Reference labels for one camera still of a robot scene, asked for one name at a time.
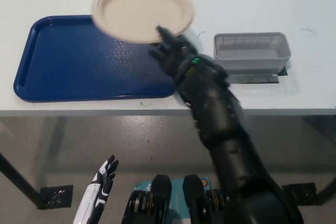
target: beige plate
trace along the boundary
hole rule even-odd
[[[133,43],[161,41],[158,24],[182,33],[194,18],[190,0],[94,0],[92,17],[106,34]]]

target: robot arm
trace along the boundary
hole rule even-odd
[[[303,223],[262,164],[246,130],[241,106],[228,89],[225,70],[197,54],[191,43],[158,27],[163,43],[151,55],[171,76],[191,109],[224,195],[227,223]]]
[[[86,188],[73,224],[98,223],[115,177],[119,161],[112,155],[99,168],[91,184]]]

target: concrete floor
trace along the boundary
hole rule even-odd
[[[307,121],[249,118],[255,145],[279,184],[315,182],[321,189],[336,175],[336,148]],[[217,184],[189,116],[1,118],[0,152],[36,188],[74,185],[71,208],[41,211],[0,175],[0,223],[72,223],[85,188],[111,154],[120,164],[101,224],[120,223],[133,186],[157,173],[198,173]],[[305,223],[333,223],[335,207],[336,200],[301,211]]]

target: table top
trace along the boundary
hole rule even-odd
[[[15,95],[13,82],[32,24],[51,15],[90,14],[91,2],[0,0],[0,116],[188,114],[177,94],[162,99],[60,103],[28,103]],[[231,86],[247,113],[336,113],[334,0],[193,2],[196,16],[187,36],[200,53],[213,56],[218,33],[279,31],[287,36],[292,53],[288,76],[279,77],[279,84]]]

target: mesh basket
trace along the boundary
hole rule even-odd
[[[278,73],[291,55],[282,33],[217,34],[214,48],[230,73]]]

